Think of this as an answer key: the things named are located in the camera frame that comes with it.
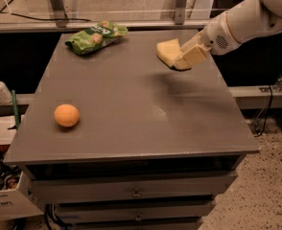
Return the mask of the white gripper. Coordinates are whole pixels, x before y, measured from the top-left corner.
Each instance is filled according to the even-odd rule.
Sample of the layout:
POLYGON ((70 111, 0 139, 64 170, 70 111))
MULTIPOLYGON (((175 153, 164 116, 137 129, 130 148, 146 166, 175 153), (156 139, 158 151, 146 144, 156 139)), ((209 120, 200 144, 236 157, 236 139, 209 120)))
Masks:
POLYGON ((189 70, 194 65, 203 62, 208 57, 209 48, 212 55, 225 55, 242 45, 242 17, 231 11, 225 11, 214 17, 201 32, 193 35, 180 46, 179 55, 173 60, 172 65, 177 70, 189 70))

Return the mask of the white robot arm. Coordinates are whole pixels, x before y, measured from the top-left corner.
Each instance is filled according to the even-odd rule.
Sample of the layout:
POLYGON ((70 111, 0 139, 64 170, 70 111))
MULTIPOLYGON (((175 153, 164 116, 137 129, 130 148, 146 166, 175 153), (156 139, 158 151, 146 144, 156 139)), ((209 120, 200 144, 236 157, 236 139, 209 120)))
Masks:
POLYGON ((206 60, 209 54, 225 55, 257 38, 282 33, 282 0, 244 0, 214 17, 180 47, 171 67, 183 71, 206 60))

